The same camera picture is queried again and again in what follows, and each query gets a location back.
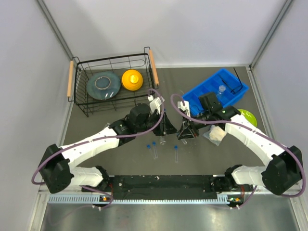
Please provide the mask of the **glass stirring rod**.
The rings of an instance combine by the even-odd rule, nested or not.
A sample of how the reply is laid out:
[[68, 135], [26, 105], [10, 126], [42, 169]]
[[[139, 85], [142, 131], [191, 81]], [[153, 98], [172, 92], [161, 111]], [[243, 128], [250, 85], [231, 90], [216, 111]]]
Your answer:
[[159, 144], [160, 144], [160, 145], [165, 145], [165, 144], [166, 144], [166, 139], [165, 139], [164, 136], [160, 136], [160, 138], [159, 138]]

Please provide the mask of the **plastic bag of cotton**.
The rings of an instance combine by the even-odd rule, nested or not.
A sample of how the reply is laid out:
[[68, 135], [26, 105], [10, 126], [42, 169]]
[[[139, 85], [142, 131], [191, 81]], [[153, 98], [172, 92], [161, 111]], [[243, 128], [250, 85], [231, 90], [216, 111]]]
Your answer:
[[212, 142], [216, 146], [219, 146], [221, 141], [224, 139], [226, 135], [227, 132], [224, 131], [221, 127], [211, 125], [209, 131], [205, 132], [203, 134], [203, 137], [207, 138], [210, 142]]

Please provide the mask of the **small clear glass flask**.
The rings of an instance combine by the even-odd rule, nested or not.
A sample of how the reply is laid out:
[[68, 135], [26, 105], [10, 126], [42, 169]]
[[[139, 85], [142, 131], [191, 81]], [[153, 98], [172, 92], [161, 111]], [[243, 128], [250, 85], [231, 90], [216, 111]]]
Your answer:
[[217, 96], [218, 99], [222, 99], [225, 90], [226, 90], [226, 86], [225, 86], [225, 85], [220, 85], [220, 86], [218, 87], [218, 91], [217, 91], [217, 93], [216, 93], [216, 96]]

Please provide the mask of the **black wire ring stand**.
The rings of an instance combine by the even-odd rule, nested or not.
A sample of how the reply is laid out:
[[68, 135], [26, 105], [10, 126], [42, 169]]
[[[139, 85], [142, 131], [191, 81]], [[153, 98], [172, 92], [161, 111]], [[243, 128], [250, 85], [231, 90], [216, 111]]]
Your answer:
[[234, 73], [219, 71], [218, 76], [221, 79], [222, 83], [225, 84], [226, 87], [230, 90], [230, 93], [235, 95], [244, 88], [244, 85], [235, 67], [233, 68], [233, 71]]

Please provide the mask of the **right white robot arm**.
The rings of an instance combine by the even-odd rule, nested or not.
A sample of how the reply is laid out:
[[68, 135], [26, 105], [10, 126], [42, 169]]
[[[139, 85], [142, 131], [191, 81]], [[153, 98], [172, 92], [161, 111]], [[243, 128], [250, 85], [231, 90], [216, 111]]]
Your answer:
[[190, 116], [188, 101], [180, 99], [177, 104], [172, 104], [184, 119], [182, 131], [188, 130], [192, 137], [196, 137], [198, 129], [215, 125], [219, 130], [238, 139], [263, 163], [261, 167], [238, 165], [229, 168], [230, 175], [224, 179], [229, 190], [234, 191], [241, 185], [250, 184], [265, 187], [275, 195], [288, 197], [286, 192], [301, 182], [300, 191], [292, 197], [299, 197], [304, 193], [307, 182], [299, 148], [287, 147], [268, 137], [235, 107], [222, 107], [212, 92], [203, 95], [200, 102], [204, 111], [199, 117]]

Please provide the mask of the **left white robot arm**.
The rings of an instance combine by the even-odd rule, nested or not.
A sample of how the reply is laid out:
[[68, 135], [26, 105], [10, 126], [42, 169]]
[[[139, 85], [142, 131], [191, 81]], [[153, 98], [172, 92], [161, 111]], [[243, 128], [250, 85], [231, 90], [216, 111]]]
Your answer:
[[101, 166], [80, 167], [84, 161], [135, 139], [135, 134], [151, 131], [155, 136], [175, 134], [176, 128], [159, 108], [139, 103], [129, 114], [106, 126], [100, 132], [72, 145], [52, 144], [39, 164], [39, 173], [50, 193], [59, 193], [69, 186], [88, 186], [104, 191], [109, 175]]

